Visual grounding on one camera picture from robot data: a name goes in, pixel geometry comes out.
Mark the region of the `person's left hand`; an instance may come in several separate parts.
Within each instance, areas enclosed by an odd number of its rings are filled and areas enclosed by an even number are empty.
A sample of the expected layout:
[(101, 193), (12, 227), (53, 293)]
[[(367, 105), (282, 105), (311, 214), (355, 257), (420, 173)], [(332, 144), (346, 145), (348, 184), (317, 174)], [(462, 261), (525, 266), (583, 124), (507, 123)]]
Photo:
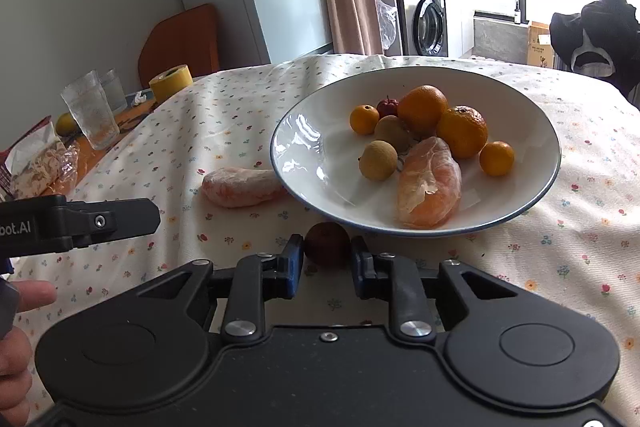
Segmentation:
[[(25, 312), (55, 302), (56, 289), (46, 281), (15, 282), (20, 295), (17, 311)], [(28, 363), (32, 345), (27, 335), (13, 327), (1, 340), (1, 417), (11, 426), (25, 426), (29, 417), (26, 395), (32, 387)]]

